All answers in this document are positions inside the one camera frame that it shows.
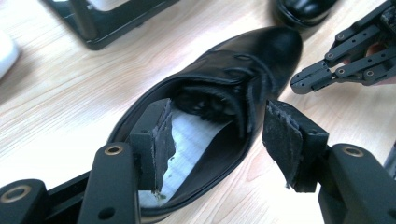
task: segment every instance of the black shoe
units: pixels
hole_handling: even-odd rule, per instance
[[[337,0],[273,0],[274,13],[278,20],[305,32],[320,23],[329,15]]]
[[[287,27],[262,28],[239,35],[218,44],[181,72],[153,86],[131,106],[108,143],[128,142],[129,133],[145,108],[164,98],[173,102],[173,116],[189,117],[184,123],[174,123],[174,118],[172,125],[173,129],[183,129],[183,133],[189,126],[194,129],[196,134],[186,139],[192,140],[192,146],[204,141],[197,131],[200,123],[211,125],[201,133],[213,135],[202,154],[190,154],[189,161],[195,162],[174,192],[157,195],[158,202],[154,204],[140,197],[143,222],[157,221],[193,202],[236,168],[261,129],[266,99],[277,98],[286,87],[302,47],[298,32]],[[175,158],[168,162],[169,169],[178,166],[176,169],[185,172],[189,168],[184,163],[173,163],[182,145],[173,135],[177,149]],[[163,191],[167,184],[173,187],[172,181],[178,174],[165,175]]]

